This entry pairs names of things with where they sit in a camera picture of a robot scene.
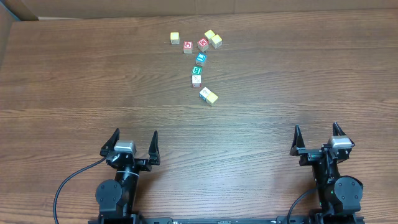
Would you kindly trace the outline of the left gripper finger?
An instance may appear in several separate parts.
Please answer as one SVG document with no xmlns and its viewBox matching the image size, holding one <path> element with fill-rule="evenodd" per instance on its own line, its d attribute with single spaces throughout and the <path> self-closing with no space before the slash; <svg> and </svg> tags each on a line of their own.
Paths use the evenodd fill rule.
<svg viewBox="0 0 398 224">
<path fill-rule="evenodd" d="M 114 150 L 114 146 L 119 141 L 120 130 L 116 128 L 113 135 L 106 141 L 106 143 L 100 149 L 100 156 L 106 157 L 110 151 Z"/>
<path fill-rule="evenodd" d="M 160 165 L 160 152 L 159 152 L 159 144 L 158 144 L 158 132 L 154 131 L 152 141 L 149 147 L 149 163 L 151 165 Z"/>
</svg>

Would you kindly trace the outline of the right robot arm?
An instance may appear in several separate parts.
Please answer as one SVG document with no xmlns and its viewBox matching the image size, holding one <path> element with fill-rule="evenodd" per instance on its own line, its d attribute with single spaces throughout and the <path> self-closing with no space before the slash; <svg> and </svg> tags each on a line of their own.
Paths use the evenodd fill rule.
<svg viewBox="0 0 398 224">
<path fill-rule="evenodd" d="M 319 149 L 307 149 L 299 125 L 295 126 L 294 139 L 290 149 L 291 156 L 299 156 L 300 166 L 310 166 L 316 187 L 304 192 L 289 208 L 286 222 L 299 221 L 292 216 L 295 206 L 306 196 L 316 192 L 319 209 L 310 210 L 302 223 L 364 223 L 363 217 L 356 216 L 361 210 L 363 183 L 355 177 L 341 175 L 338 164 L 349 159 L 355 143 L 333 123 L 333 135 Z"/>
</svg>

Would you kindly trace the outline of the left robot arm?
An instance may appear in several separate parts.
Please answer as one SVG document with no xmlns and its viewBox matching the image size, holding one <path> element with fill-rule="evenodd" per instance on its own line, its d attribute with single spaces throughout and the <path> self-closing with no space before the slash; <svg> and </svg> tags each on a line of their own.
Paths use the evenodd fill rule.
<svg viewBox="0 0 398 224">
<path fill-rule="evenodd" d="M 107 165 L 116 170 L 114 179 L 99 184 L 95 197 L 99 204 L 98 223 L 145 223 L 144 217 L 133 210 L 140 172 L 150 172 L 160 164 L 158 132 L 154 132 L 149 158 L 136 157 L 134 141 L 122 141 L 116 129 L 100 150 Z"/>
</svg>

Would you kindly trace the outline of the white red letter block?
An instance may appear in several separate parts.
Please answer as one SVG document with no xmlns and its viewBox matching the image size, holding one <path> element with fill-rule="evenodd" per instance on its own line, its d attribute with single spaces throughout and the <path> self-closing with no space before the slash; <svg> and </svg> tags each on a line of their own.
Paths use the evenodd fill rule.
<svg viewBox="0 0 398 224">
<path fill-rule="evenodd" d="M 192 86 L 201 87 L 201 75 L 192 75 Z"/>
</svg>

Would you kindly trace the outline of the green letter B block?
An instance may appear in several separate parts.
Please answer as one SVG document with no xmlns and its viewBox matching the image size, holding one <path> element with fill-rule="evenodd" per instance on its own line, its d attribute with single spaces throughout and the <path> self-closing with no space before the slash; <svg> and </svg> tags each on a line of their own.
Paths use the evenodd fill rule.
<svg viewBox="0 0 398 224">
<path fill-rule="evenodd" d="M 192 75 L 201 75 L 202 70 L 203 70 L 202 67 L 194 66 L 192 68 Z"/>
</svg>

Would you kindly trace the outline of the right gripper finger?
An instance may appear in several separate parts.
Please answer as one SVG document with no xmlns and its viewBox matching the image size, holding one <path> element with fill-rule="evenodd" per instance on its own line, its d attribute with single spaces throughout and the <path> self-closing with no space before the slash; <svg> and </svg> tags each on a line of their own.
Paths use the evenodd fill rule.
<svg viewBox="0 0 398 224">
<path fill-rule="evenodd" d="M 299 125 L 295 126 L 294 139 L 289 154 L 291 156 L 299 156 L 305 150 L 305 143 Z"/>
<path fill-rule="evenodd" d="M 339 124 L 335 121 L 333 123 L 333 135 L 334 136 L 345 136 L 345 132 L 341 129 Z"/>
</svg>

